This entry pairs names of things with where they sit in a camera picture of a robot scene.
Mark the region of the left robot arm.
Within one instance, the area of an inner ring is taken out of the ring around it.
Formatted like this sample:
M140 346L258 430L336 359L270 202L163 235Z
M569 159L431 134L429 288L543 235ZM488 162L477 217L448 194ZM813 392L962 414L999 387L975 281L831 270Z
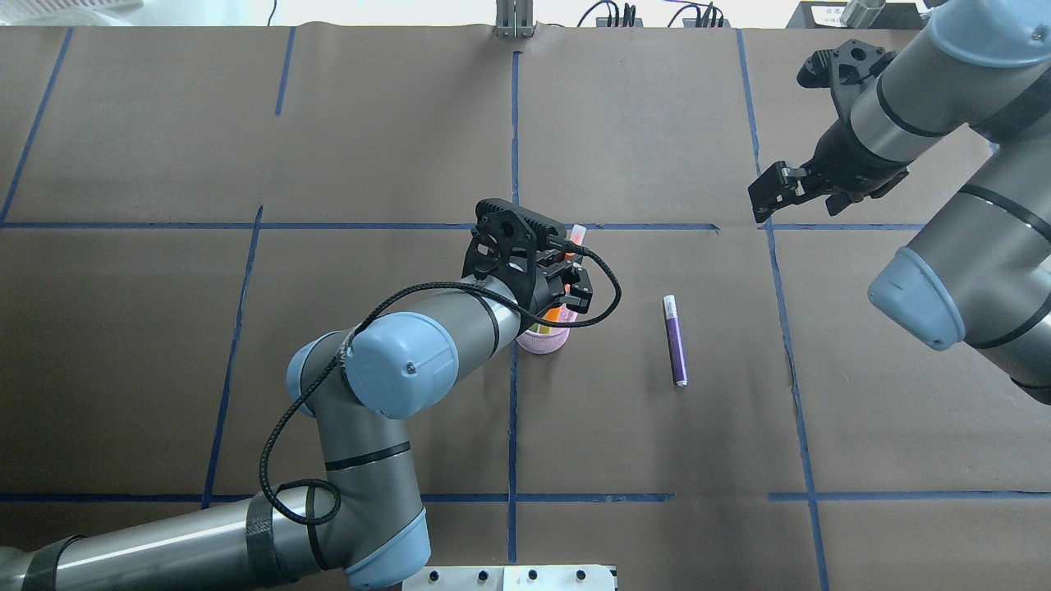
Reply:
M256 590L341 570L382 590L430 558L406 419L439 403L548 311L585 314L597 254L562 223L482 199L461 277L409 286L287 367L291 398L248 500L34 552L2 550L4 590Z

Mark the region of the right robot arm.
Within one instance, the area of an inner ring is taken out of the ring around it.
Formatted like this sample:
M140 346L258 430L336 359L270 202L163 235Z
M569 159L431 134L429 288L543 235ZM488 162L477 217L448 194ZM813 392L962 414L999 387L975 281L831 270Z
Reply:
M932 350L962 344L1049 403L1047 1L947 1L900 50L849 39L798 72L826 89L833 123L806 161L772 162L748 187L758 223L824 199L838 216L888 195L943 140L983 146L867 298Z

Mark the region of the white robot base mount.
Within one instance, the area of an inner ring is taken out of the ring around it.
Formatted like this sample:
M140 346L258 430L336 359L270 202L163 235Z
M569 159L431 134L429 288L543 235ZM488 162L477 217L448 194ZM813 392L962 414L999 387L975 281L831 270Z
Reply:
M401 590L618 590L615 568L600 564L425 567Z

